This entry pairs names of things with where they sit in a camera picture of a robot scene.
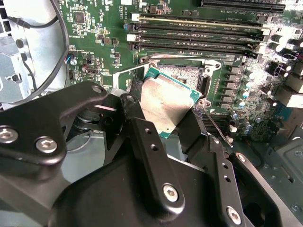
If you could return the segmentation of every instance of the integrated circuit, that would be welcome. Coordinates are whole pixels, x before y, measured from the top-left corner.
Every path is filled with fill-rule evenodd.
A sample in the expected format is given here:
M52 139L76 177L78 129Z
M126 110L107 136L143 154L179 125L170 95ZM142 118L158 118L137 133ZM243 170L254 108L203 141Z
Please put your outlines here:
M83 12L74 12L74 20L76 23L85 24L85 14Z

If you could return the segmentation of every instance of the motherboard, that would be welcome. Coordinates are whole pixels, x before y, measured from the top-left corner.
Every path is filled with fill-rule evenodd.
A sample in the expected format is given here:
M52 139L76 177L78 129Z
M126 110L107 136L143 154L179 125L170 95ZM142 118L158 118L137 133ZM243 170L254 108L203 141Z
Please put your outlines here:
M69 78L126 90L152 66L201 93L230 142L267 141L303 93L299 0L61 0ZM216 128L205 117L210 133Z

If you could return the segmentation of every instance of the silver screw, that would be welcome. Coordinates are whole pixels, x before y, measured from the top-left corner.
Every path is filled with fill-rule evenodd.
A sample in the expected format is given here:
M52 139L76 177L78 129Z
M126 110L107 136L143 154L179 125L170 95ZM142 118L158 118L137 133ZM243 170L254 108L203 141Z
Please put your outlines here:
M216 138L216 137L213 137L213 141L216 143L216 144L219 144L220 141Z
M178 192L173 186L169 184L164 185L163 192L166 199L168 199L169 201L175 202L178 200Z
M0 128L0 143L12 143L18 139L18 133L10 128Z
M238 154L238 157L239 157L239 159L240 159L242 162L245 162L245 158L243 157L243 155Z
M240 225L241 224L241 218L238 212L232 208L232 207L227 207L227 214L229 218L236 224Z
M294 154L295 154L297 157L302 157L302 156L303 156L303 152L300 151L300 150L296 150L296 151L294 152Z
M74 59L74 58L71 59L71 60L70 60L70 64L71 64L71 65L76 65L76 64L77 64L77 60Z
M47 154L54 152L57 147L57 143L49 137L38 139L38 141L36 142L36 148L39 151Z
M291 209L293 210L293 211L302 211L302 208L300 207L300 206L298 206L298 205L292 205L291 206Z
M93 89L93 91L95 91L97 93L101 93L102 92L102 90L98 86L93 86L92 89Z

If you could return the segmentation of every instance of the metal plate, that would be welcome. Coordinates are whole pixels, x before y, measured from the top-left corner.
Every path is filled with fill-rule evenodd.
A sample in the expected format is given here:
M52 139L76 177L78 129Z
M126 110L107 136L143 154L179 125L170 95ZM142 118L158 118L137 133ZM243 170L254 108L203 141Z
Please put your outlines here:
M156 79L147 78L141 99L144 116L167 138L195 103L191 94L192 90L161 74Z

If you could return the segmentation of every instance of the connector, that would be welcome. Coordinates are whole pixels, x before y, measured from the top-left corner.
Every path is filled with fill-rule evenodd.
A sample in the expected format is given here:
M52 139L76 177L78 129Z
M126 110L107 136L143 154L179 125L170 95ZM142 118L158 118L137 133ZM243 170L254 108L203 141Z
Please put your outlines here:
M30 29L31 25L27 22L25 22L24 20L20 19L20 18L16 18L16 17L8 17L9 20L11 20L12 22L14 22L15 24L21 26L21 27L25 27Z

